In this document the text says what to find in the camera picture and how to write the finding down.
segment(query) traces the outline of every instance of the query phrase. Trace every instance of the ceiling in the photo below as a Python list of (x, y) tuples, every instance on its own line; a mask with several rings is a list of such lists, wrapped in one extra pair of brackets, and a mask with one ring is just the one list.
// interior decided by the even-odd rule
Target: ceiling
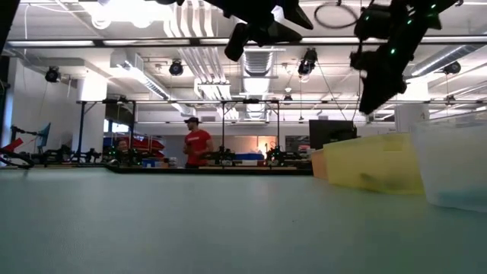
[[(70, 11), (83, 11), (78, 1), (62, 1)], [(313, 18), (314, 10), (325, 1), (301, 0), (301, 6), (309, 18)], [(358, 14), (360, 1), (344, 1), (351, 5)], [(487, 0), (465, 1), (461, 7), (454, 7), (441, 15), (444, 29), (442, 31), (431, 30), (427, 35), (467, 35), (473, 34), (483, 27), (485, 13), (487, 12)], [(347, 24), (353, 21), (352, 16), (340, 8), (327, 7), (318, 12), (318, 17), (333, 24)], [(9, 40), (83, 40), (94, 38), (106, 39), (141, 39), (151, 37), (167, 37), (164, 32), (163, 18), (154, 21), (147, 28), (137, 28), (130, 22), (113, 22), (105, 30), (97, 30), (92, 26), (91, 16), (86, 12), (70, 13), (54, 1), (26, 0), (22, 1), (14, 25), (11, 29)], [(329, 30), (314, 22), (313, 30), (305, 30), (290, 22), (283, 24), (301, 33), (304, 37), (341, 36), (353, 35), (353, 27), (343, 30)], [(229, 37), (233, 30), (234, 20), (226, 19), (218, 9), (212, 9), (212, 29), (217, 37)], [(442, 50), (445, 46), (423, 46), (416, 53), (415, 59), (410, 65), (420, 63), (428, 57)], [(309, 82), (301, 83), (296, 72), (297, 63), (306, 51), (302, 46), (278, 46), (275, 64), (272, 67), (272, 79), (270, 81), (269, 95), (267, 98), (282, 99), (286, 94), (285, 88), (291, 88), (291, 94), (295, 100), (324, 100), (333, 97), (340, 100), (356, 100), (359, 91), (359, 73), (349, 68), (349, 54), (356, 50), (356, 46), (318, 46), (318, 62), (322, 70), (315, 69)], [(373, 49), (374, 46), (366, 46), (365, 49)], [(180, 59), (177, 48), (135, 48), (145, 61), (145, 71), (154, 76), (162, 85), (167, 87), (171, 95), (184, 100), (198, 99), (193, 85), (195, 75), (185, 67), (181, 76), (171, 76), (168, 69), (173, 59)], [(231, 84), (231, 95), (237, 96), (243, 91), (242, 66), (227, 59), (223, 53), (224, 47), (218, 47), (218, 56), (224, 69), (224, 73)], [(109, 92), (124, 94), (138, 100), (148, 100), (151, 92), (138, 81), (120, 75), (110, 68), (110, 54), (112, 49), (29, 49), (28, 55), (37, 58), (70, 57), (82, 58), (111, 74)], [(487, 63), (487, 47), (482, 48), (459, 60), (462, 72), (468, 72)], [(486, 68), (479, 68), (473, 72), (461, 75), (449, 75), (446, 81), (444, 74), (430, 74), (423, 81), (428, 83), (429, 96), (431, 98), (445, 98), (450, 92), (461, 88), (473, 86), (484, 81)], [(462, 99), (479, 99), (487, 97), (487, 90), (480, 90), (469, 94)], [(150, 106), (148, 110), (174, 110), (170, 106)]]

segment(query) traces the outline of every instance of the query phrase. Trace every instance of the black frame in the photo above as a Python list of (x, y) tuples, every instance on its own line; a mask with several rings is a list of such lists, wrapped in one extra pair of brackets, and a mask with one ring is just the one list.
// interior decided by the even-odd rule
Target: black frame
[(78, 104), (81, 105), (81, 117), (79, 123), (79, 135), (78, 135), (78, 149), (75, 152), (75, 158), (77, 158), (77, 162), (81, 163), (81, 144), (83, 142), (83, 127), (84, 127), (84, 116), (91, 110), (89, 108), (86, 110), (87, 104), (92, 104), (93, 106), (96, 104), (132, 104), (132, 119), (129, 125), (130, 128), (130, 142), (129, 142), (129, 166), (132, 166), (133, 163), (133, 148), (134, 148), (134, 131), (135, 131), (135, 112), (137, 111), (137, 102), (135, 100), (102, 100), (102, 101), (78, 101)]

